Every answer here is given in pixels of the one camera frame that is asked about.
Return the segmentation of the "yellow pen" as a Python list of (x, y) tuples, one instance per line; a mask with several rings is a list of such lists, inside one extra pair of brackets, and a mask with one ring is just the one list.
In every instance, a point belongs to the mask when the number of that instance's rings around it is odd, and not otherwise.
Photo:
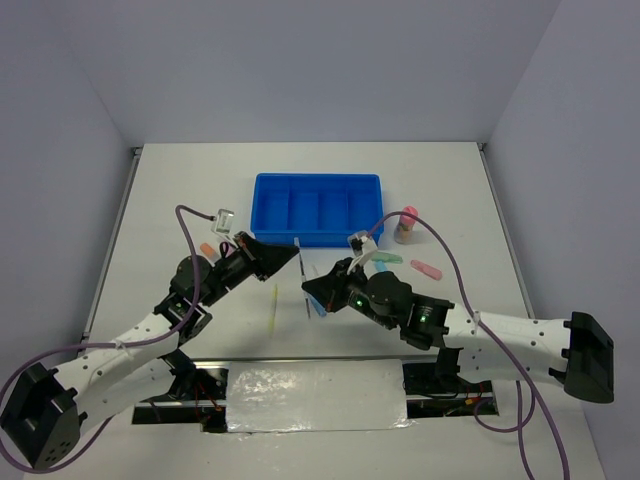
[(278, 285), (275, 284), (272, 290), (271, 304), (269, 310), (268, 317), (268, 335), (272, 337), (275, 332), (275, 322), (276, 322), (276, 313), (277, 313), (277, 304), (278, 304), (278, 294), (279, 289)]

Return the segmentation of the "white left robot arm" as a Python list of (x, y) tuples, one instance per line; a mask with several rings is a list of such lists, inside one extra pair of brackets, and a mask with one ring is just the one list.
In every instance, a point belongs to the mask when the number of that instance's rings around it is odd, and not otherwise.
[(211, 321), (207, 307), (250, 277), (265, 281), (299, 249), (268, 245), (245, 232), (225, 257), (191, 255), (177, 266), (168, 295), (140, 323), (78, 358), (20, 373), (1, 414), (1, 428), (34, 474), (64, 468), (64, 458), (99, 423), (149, 398), (189, 396), (209, 380), (182, 351)]

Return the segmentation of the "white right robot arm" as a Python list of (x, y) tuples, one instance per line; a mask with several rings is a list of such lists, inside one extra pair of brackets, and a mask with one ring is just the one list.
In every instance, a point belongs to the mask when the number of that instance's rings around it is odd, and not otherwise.
[(590, 314), (539, 320), (477, 312), (414, 292), (390, 271), (366, 275), (350, 259), (302, 289), (331, 313), (350, 307), (399, 331), (419, 350), (437, 349), (435, 380), (446, 391), (485, 381), (531, 380), (559, 385), (579, 400), (614, 399), (614, 341)]

